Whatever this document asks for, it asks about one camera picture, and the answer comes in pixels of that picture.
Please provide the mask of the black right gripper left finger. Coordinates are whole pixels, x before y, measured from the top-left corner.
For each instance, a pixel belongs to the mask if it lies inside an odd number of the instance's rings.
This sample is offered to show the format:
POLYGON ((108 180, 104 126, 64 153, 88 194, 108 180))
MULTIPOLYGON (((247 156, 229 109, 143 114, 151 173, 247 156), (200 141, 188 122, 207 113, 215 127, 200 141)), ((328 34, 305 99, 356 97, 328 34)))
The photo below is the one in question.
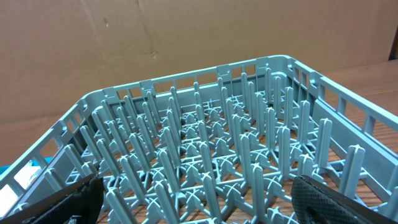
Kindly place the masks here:
POLYGON ((103 178, 90 174, 1 223, 96 223, 103 202, 103 178))

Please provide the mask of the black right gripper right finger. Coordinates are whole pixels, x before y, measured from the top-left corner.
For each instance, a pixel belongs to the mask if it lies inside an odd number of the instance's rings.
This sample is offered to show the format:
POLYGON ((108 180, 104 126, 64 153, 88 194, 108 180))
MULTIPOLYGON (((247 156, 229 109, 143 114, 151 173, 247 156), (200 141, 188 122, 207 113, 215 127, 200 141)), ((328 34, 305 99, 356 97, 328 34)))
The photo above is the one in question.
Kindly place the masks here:
POLYGON ((294 178, 290 194, 300 224, 397 223, 307 175, 294 178))

